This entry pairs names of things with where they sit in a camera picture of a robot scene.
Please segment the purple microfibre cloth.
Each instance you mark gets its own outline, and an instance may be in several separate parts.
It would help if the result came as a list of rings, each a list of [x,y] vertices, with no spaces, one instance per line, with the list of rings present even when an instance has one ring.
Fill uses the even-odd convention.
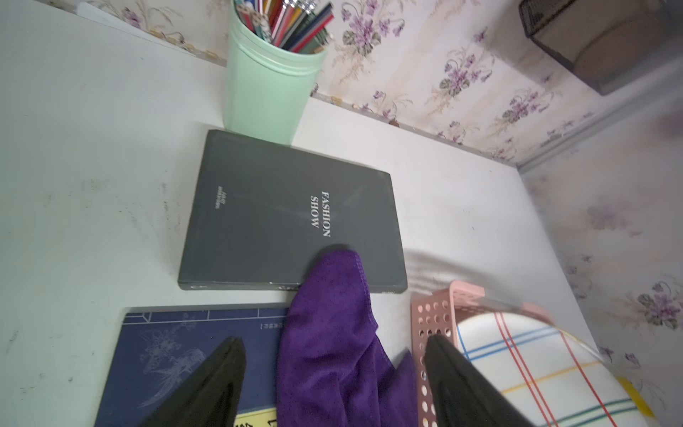
[[[377,336],[359,255],[337,250],[309,271],[277,356],[280,426],[415,426],[414,358],[392,362]]]

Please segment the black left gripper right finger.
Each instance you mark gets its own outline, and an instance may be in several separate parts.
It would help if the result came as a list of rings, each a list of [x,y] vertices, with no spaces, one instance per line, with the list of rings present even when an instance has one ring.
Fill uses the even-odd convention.
[[[424,362],[438,425],[532,424],[441,334],[427,340]]]

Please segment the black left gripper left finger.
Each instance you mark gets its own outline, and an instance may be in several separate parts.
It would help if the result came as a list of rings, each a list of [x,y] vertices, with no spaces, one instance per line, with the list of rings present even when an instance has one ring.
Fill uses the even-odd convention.
[[[227,338],[141,425],[234,425],[246,369],[243,340]]]

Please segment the white plaid round plate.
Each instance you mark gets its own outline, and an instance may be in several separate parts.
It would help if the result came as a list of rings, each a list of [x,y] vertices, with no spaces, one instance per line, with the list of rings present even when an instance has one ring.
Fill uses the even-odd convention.
[[[601,358],[556,327],[491,312],[455,332],[466,359],[536,426],[647,425]]]

